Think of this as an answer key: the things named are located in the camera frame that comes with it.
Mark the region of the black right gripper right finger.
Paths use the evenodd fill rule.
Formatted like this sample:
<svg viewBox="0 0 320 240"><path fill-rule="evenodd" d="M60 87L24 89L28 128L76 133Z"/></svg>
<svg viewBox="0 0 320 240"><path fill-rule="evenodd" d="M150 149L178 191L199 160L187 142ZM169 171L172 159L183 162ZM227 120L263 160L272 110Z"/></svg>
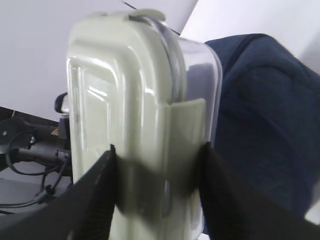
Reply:
<svg viewBox="0 0 320 240"><path fill-rule="evenodd" d="M319 226L296 216L252 187L205 143L198 186L211 240L318 240Z"/></svg>

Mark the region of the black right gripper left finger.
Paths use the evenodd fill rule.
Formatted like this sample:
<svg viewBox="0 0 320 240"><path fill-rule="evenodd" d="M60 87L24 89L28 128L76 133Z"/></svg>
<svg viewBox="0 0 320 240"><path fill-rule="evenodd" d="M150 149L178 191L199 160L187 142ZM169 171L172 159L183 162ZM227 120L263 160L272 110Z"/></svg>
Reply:
<svg viewBox="0 0 320 240"><path fill-rule="evenodd" d="M1 216L2 240L107 240L116 205L112 145L58 199L34 212Z"/></svg>

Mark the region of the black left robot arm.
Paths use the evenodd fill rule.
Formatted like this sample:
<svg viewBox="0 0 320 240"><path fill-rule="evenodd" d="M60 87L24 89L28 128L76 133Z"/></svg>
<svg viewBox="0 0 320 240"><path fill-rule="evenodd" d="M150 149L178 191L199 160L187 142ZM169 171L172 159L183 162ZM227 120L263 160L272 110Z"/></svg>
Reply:
<svg viewBox="0 0 320 240"><path fill-rule="evenodd" d="M11 169L17 174L40 176L59 172L71 160L69 117L62 116L57 127L32 124L21 117L0 121L0 170ZM42 171L18 168L19 162L35 162Z"/></svg>

